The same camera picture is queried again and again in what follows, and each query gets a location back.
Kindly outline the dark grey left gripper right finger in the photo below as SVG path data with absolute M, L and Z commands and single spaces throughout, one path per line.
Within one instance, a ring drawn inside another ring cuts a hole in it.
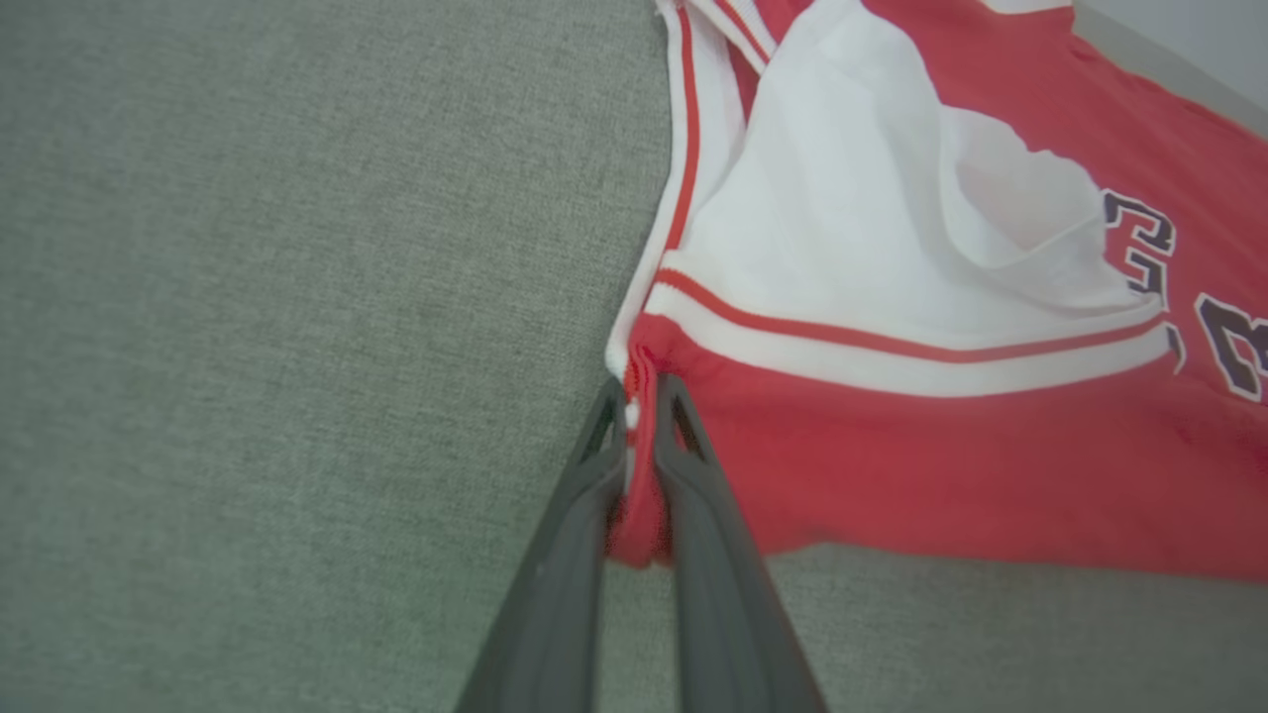
M 653 455 L 670 509 L 681 710 L 827 710 L 787 609 L 678 376 L 658 379 Z

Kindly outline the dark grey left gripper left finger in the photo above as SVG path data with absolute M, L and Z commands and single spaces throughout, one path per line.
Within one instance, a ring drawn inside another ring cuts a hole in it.
M 623 384 L 598 388 L 458 712 L 592 712 L 607 516 L 626 478 Z

